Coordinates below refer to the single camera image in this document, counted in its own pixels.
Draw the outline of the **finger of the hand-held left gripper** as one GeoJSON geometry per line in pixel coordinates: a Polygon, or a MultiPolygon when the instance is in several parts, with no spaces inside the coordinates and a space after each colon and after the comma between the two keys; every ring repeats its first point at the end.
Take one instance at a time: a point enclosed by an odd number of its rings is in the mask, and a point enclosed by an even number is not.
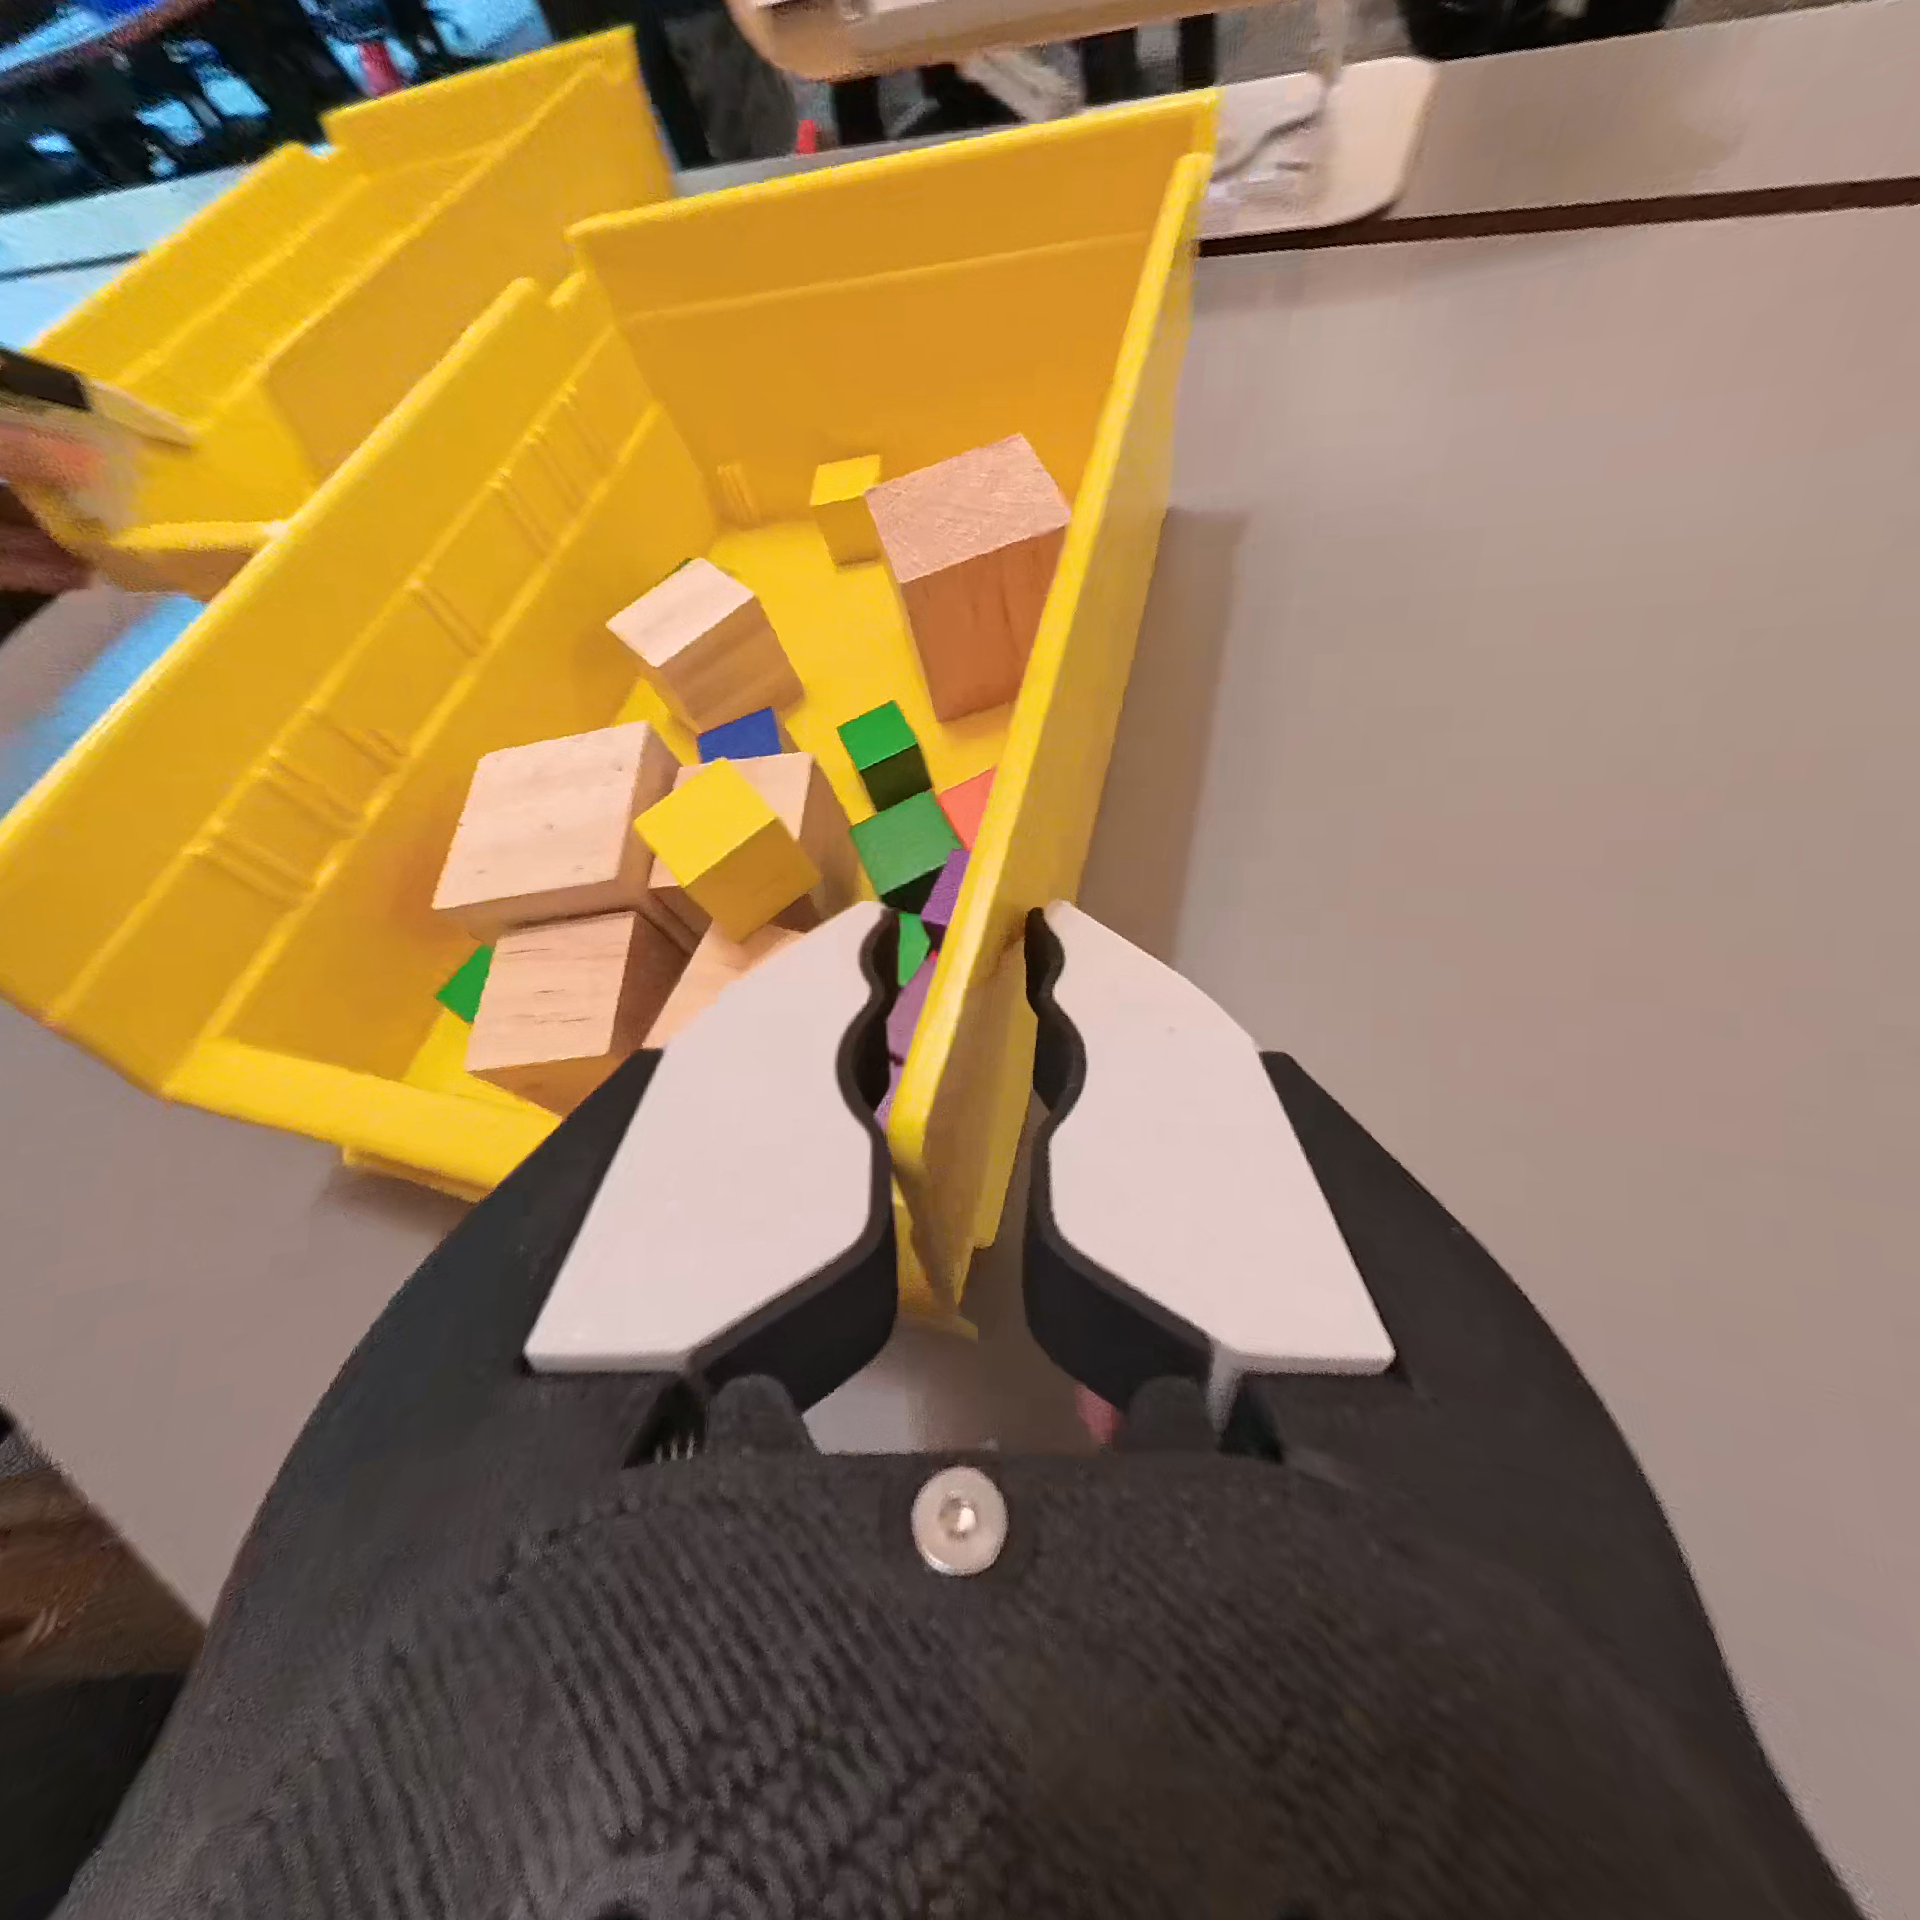
{"type": "Polygon", "coordinates": [[[26,419],[59,424],[69,434],[77,434],[87,424],[171,448],[197,443],[189,426],[128,391],[12,347],[3,351],[3,405],[26,419]]]}

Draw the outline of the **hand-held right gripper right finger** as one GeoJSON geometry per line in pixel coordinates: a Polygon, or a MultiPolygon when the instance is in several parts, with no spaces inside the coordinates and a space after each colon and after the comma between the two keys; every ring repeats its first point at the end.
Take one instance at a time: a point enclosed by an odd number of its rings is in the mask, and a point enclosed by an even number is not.
{"type": "Polygon", "coordinates": [[[1396,1347],[1260,1044],[1071,900],[1024,925],[1033,1133],[1024,1320],[1115,1410],[1186,1380],[1380,1379],[1396,1347]]]}

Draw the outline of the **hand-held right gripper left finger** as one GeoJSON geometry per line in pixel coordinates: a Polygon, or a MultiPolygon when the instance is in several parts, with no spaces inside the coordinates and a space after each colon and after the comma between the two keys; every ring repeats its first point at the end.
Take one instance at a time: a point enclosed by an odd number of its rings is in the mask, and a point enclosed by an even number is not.
{"type": "Polygon", "coordinates": [[[797,1410],[897,1325],[890,1083],[897,913],[801,935],[653,1067],[524,1345],[538,1376],[783,1385],[797,1410]]]}

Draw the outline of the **yellow plastic bin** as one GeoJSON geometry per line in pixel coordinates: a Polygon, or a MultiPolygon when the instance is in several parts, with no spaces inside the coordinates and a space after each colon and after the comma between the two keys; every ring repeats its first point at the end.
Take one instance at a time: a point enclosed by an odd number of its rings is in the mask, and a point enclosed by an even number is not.
{"type": "Polygon", "coordinates": [[[483,753],[663,723],[612,612],[730,568],[825,612],[818,467],[1023,434],[1072,508],[895,1120],[909,1311],[1024,1128],[1024,914],[1087,869],[1168,501],[1209,99],[567,229],[5,817],[5,999],[136,1087],[477,1197],[555,1128],[459,1065],[429,907],[483,753]]]}
{"type": "Polygon", "coordinates": [[[147,403],[107,521],[23,506],[114,585],[219,592],[515,282],[554,291],[567,229],[673,199],[631,31],[567,39],[328,113],[39,337],[33,353],[147,403]]]}

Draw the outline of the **pile of mixed wooden cubes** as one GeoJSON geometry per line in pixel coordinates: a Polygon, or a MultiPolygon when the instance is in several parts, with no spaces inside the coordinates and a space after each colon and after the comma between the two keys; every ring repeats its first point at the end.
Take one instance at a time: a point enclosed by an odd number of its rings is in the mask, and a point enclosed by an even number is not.
{"type": "Polygon", "coordinates": [[[433,900],[477,939],[441,995],[468,1077],[571,1114],[865,892],[900,913],[891,1077],[913,1057],[993,794],[944,740],[1018,697],[1071,504],[1012,434],[821,467],[810,511],[825,612],[685,560],[609,623],[691,760],[633,721],[476,764],[433,900]]]}

